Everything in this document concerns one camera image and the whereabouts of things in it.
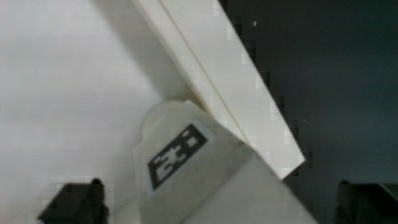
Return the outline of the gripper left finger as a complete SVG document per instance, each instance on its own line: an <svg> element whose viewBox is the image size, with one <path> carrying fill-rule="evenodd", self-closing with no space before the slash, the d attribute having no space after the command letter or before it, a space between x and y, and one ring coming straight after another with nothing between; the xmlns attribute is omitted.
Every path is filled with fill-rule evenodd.
<svg viewBox="0 0 398 224"><path fill-rule="evenodd" d="M109 224L106 185L100 179L65 185L38 220L42 224Z"/></svg>

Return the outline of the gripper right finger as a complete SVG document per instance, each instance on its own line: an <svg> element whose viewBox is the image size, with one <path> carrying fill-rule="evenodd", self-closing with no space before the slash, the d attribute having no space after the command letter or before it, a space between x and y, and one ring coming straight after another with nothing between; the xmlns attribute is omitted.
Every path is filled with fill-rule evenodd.
<svg viewBox="0 0 398 224"><path fill-rule="evenodd" d="M398 183L338 185L335 224L398 224Z"/></svg>

